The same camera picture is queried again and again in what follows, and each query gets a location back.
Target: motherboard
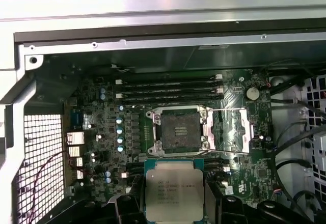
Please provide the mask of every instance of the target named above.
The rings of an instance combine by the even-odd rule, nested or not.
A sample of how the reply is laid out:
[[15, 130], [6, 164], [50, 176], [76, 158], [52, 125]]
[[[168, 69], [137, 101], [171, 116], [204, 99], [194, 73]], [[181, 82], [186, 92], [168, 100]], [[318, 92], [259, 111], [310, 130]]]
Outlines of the motherboard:
[[148, 159], [201, 158], [205, 177], [255, 207], [275, 190], [269, 86], [253, 69], [88, 77], [66, 106], [73, 178], [106, 202]]

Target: cpu socket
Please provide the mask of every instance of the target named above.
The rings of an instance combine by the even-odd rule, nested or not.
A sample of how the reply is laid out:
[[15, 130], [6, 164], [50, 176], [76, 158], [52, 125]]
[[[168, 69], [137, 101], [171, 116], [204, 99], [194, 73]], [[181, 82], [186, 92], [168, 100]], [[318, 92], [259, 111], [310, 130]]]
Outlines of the cpu socket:
[[148, 153], [159, 157], [197, 155], [215, 150], [213, 112], [201, 105], [158, 107], [147, 111], [153, 120], [154, 146]]

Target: integrated circuit chip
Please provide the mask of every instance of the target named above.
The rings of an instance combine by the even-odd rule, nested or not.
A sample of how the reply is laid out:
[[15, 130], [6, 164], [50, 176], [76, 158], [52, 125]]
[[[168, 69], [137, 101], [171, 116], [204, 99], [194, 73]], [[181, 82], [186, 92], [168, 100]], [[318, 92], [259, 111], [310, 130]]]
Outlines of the integrated circuit chip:
[[187, 222], [204, 216], [203, 172], [191, 161], [157, 161], [146, 172], [146, 218], [152, 222]]
[[198, 113], [186, 115], [162, 115], [163, 149], [200, 148], [201, 130]]
[[258, 170], [258, 177], [267, 177], [267, 170], [259, 169]]

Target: screw hole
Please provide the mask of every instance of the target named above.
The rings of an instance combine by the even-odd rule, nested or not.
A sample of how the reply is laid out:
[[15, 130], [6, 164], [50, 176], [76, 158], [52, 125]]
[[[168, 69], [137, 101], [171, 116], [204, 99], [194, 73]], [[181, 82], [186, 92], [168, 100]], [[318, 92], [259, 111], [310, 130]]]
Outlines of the screw hole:
[[35, 58], [35, 57], [31, 57], [31, 58], [30, 58], [30, 63], [31, 63], [31, 64], [36, 64], [36, 63], [37, 63], [37, 58]]

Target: green circuit board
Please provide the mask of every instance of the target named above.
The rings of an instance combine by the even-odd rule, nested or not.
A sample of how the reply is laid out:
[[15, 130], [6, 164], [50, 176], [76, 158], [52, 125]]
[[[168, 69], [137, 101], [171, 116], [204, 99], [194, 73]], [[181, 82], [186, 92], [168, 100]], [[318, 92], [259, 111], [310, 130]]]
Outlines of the green circuit board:
[[[204, 89], [203, 83], [214, 89]], [[168, 158], [222, 158], [226, 194], [251, 206], [270, 199], [275, 180], [269, 167], [274, 143], [267, 87], [267, 74], [252, 69], [125, 73], [83, 80], [72, 96], [77, 103], [70, 107], [72, 118], [83, 119], [72, 119], [71, 130], [85, 133], [82, 157], [92, 174], [83, 181], [91, 197], [105, 202], [125, 193], [132, 177], [143, 174], [142, 162], [160, 158], [164, 150]], [[248, 99], [248, 88], [259, 89], [258, 98]], [[153, 113], [157, 108], [161, 108], [159, 123]], [[211, 113], [211, 126], [199, 123], [201, 109]], [[246, 111], [246, 118], [240, 111]], [[248, 133], [250, 141], [244, 142]], [[216, 152], [203, 152], [207, 138], [213, 140]], [[107, 171], [110, 183], [105, 180]]]

